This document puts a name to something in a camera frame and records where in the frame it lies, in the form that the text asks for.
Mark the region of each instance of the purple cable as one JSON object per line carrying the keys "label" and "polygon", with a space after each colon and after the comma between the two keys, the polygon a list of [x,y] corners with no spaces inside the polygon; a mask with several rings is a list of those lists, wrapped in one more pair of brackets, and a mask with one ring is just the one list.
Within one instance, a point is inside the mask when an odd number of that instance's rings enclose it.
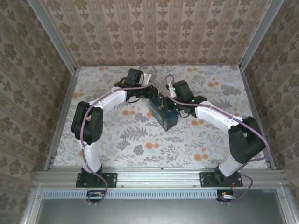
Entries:
{"label": "purple cable", "polygon": [[97,203],[101,203],[101,202],[103,201],[103,199],[105,198],[105,196],[106,196],[106,194],[107,194],[107,191],[108,191],[108,185],[107,185],[106,180],[105,180],[101,175],[95,173],[95,172],[90,168],[90,166],[87,164],[87,160],[86,160],[86,157],[85,157],[85,154],[84,154],[84,150],[85,150],[85,146],[86,146],[86,144],[85,144],[84,141],[83,141],[83,131],[84,131],[84,126],[85,126],[85,123],[86,123],[86,119],[87,119],[87,117],[88,117],[88,114],[89,114],[90,110],[91,110],[96,104],[98,104],[102,99],[104,99],[105,97],[111,95],[112,93],[114,93],[114,92],[119,92],[119,91],[122,91],[122,90],[140,90],[140,89],[144,89],[144,88],[147,88],[147,87],[153,85],[153,82],[155,81],[155,79],[156,79],[156,77],[157,77],[157,71],[156,71],[156,68],[155,68],[151,63],[146,62],[146,63],[142,63],[142,64],[140,65],[139,69],[141,69],[141,67],[144,66],[145,64],[152,66],[153,69],[154,69],[154,73],[155,73],[155,74],[153,74],[153,80],[152,80],[148,85],[146,85],[146,86],[140,86],[140,87],[129,87],[129,88],[123,88],[123,89],[122,89],[122,88],[119,88],[119,89],[116,89],[116,90],[111,90],[111,91],[109,91],[108,93],[106,93],[104,96],[102,96],[102,97],[96,99],[96,101],[95,101],[93,104],[90,105],[90,107],[87,109],[87,111],[86,111],[86,113],[85,113],[85,115],[84,115],[84,118],[83,118],[83,121],[82,121],[81,130],[80,130],[80,142],[81,142],[81,144],[82,144],[82,156],[83,156],[83,161],[84,161],[84,164],[86,165],[86,167],[88,168],[88,170],[89,170],[93,175],[99,177],[99,178],[104,182],[104,184],[105,184],[105,193],[104,193],[103,197],[102,197]]}
{"label": "purple cable", "polygon": [[[259,132],[257,132],[256,130],[254,130],[252,127],[246,125],[246,124],[243,123],[242,121],[240,121],[240,120],[234,118],[234,116],[232,116],[232,115],[230,115],[230,114],[228,114],[228,113],[225,113],[225,112],[223,112],[223,111],[221,111],[221,110],[219,110],[218,108],[215,108],[215,107],[213,107],[213,106],[204,105],[204,104],[186,104],[186,103],[179,102],[179,101],[175,100],[174,98],[170,97],[170,95],[169,95],[169,93],[168,93],[168,91],[167,91],[167,89],[166,89],[166,85],[168,84],[168,83],[167,83],[167,78],[168,78],[168,77],[171,77],[171,78],[172,78],[171,84],[174,83],[174,76],[173,76],[172,74],[169,74],[169,75],[167,75],[167,76],[165,77],[165,79],[164,79],[164,85],[163,85],[163,86],[164,86],[164,90],[165,90],[166,93],[167,93],[167,96],[168,96],[169,99],[171,99],[173,102],[175,102],[175,103],[177,103],[177,104],[185,105],[185,106],[201,106],[201,107],[206,107],[206,108],[210,108],[210,109],[212,109],[212,110],[215,110],[215,111],[219,112],[220,114],[222,114],[222,115],[224,115],[224,116],[230,118],[231,120],[234,120],[234,121],[238,122],[239,124],[243,125],[245,128],[247,128],[247,129],[249,129],[250,131],[252,131],[254,134],[256,134],[256,135],[263,141],[263,143],[266,145],[266,148],[267,148],[267,153],[266,153],[266,155],[265,155],[264,157],[262,157],[262,158],[252,159],[252,160],[250,160],[250,161],[248,161],[248,162],[260,161],[260,160],[264,160],[264,159],[266,159],[266,158],[269,157],[269,155],[270,155],[270,153],[271,153],[271,150],[270,150],[270,146],[269,146],[267,140],[266,140],[266,139],[265,139]],[[240,170],[241,170],[243,167],[245,167],[245,166],[248,164],[248,162],[245,163],[243,166],[241,166],[241,167],[238,169],[237,172],[238,172],[241,176],[244,176],[244,177],[250,179],[250,180],[251,180],[251,183],[250,183],[250,185],[248,186],[248,188],[246,189],[246,191],[245,191],[240,197],[238,197],[237,199],[231,201],[230,203],[233,203],[233,202],[236,202],[236,201],[240,200],[240,199],[241,199],[241,198],[242,198],[242,197],[243,197],[243,196],[250,190],[250,188],[251,188],[252,185],[253,185],[253,179],[252,179],[251,177],[249,177],[249,176],[247,176],[247,175],[245,175],[245,174],[242,174],[242,173],[240,172]]]}

